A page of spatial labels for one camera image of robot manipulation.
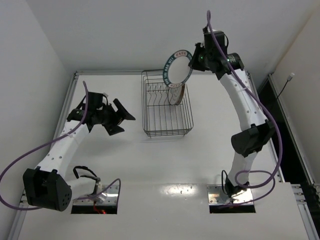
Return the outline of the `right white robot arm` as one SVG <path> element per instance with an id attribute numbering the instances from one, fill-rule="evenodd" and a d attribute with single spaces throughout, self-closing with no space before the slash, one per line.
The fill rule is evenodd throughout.
<path id="1" fill-rule="evenodd" d="M 234 158 L 226 176 L 224 193 L 231 197 L 245 190 L 249 172 L 258 152 L 269 141 L 275 127 L 252 98 L 244 64 L 237 53 L 228 53 L 228 39 L 223 31 L 203 29 L 204 42 L 196 43 L 189 67 L 210 71 L 227 91 L 239 119 L 241 131 L 231 137 Z"/>

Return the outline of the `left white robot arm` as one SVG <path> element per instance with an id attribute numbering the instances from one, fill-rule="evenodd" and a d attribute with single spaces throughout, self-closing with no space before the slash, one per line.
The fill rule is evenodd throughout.
<path id="1" fill-rule="evenodd" d="M 63 131 L 45 158 L 23 174 L 23 184 L 29 205 L 64 211 L 73 200 L 98 200 L 101 179 L 96 175 L 77 175 L 66 181 L 67 168 L 77 149 L 95 125 L 101 125 L 112 136 L 124 132 L 120 124 L 134 121 L 116 98 L 108 102 L 104 93 L 88 92 L 67 116 Z"/>

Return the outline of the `grey rimmed white plate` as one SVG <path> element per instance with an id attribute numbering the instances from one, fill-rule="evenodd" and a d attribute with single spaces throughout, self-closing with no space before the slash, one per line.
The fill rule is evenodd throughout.
<path id="1" fill-rule="evenodd" d="M 168 102 L 170 105 L 179 105 L 181 100 L 182 87 L 170 88 L 168 90 Z"/>

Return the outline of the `orange sunburst pattern plate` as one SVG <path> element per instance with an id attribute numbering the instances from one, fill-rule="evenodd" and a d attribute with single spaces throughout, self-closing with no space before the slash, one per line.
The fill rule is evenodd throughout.
<path id="1" fill-rule="evenodd" d="M 172 103 L 174 105 L 179 105 L 181 101 L 183 100 L 184 94 L 185 94 L 185 88 L 186 84 L 183 84 L 180 87 L 174 88 L 172 92 Z"/>

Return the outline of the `blue rimmed plate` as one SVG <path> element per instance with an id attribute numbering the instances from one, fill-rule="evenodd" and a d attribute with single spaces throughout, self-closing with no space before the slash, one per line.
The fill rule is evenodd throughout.
<path id="1" fill-rule="evenodd" d="M 169 57 L 162 71 L 163 82 L 167 87 L 178 88 L 187 82 L 193 71 L 189 67 L 192 57 L 185 49 L 178 50 Z"/>

